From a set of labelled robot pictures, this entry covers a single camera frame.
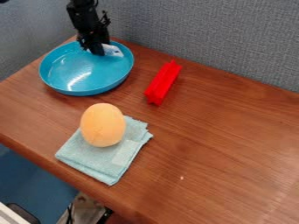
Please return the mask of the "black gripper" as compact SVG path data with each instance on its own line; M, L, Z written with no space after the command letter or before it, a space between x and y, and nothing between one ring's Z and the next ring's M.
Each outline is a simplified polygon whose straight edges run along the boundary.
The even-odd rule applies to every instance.
M94 4L68 4L66 12L74 29L77 30L77 41L84 50L89 50L97 56L104 55L101 44L109 44L108 25L110 20L102 10L98 17Z

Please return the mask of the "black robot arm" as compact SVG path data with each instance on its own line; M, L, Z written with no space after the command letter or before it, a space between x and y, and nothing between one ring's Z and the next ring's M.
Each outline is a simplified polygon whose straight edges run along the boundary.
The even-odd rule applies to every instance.
M77 41L84 50L92 54L104 56L104 44L109 44L108 25L110 20L102 10L102 16L97 14L98 0L69 0L66 12L74 29Z

